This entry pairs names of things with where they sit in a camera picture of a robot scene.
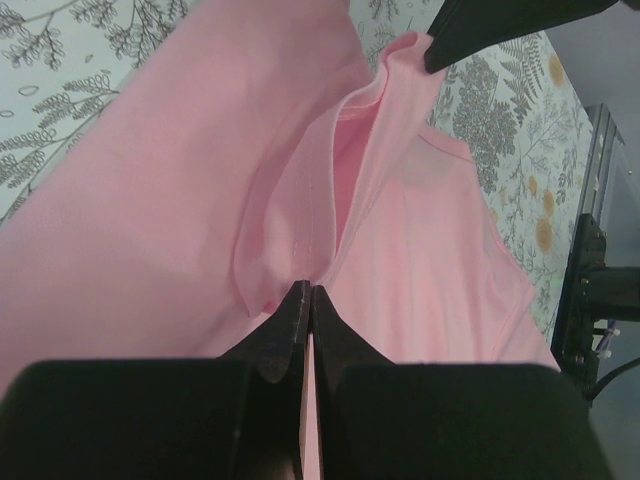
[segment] black cable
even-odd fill
[[[593,400],[594,398],[596,398],[600,392],[602,392],[602,390],[604,390],[604,388],[609,385],[613,380],[616,379],[616,377],[619,377],[620,375],[622,375],[624,372],[627,372],[629,370],[631,370],[632,368],[637,367],[638,365],[640,365],[640,357],[636,358],[635,360],[631,360],[629,363],[625,363],[624,365],[611,370],[609,373],[607,373],[604,377],[602,377],[594,386],[592,389],[588,390],[585,394],[584,394],[584,398],[586,400]]]

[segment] table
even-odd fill
[[[443,0],[351,0],[367,58],[428,30]],[[117,97],[194,0],[0,3],[0,223]],[[550,340],[591,125],[544,33],[452,66],[426,119],[470,144],[498,230],[538,295]]]

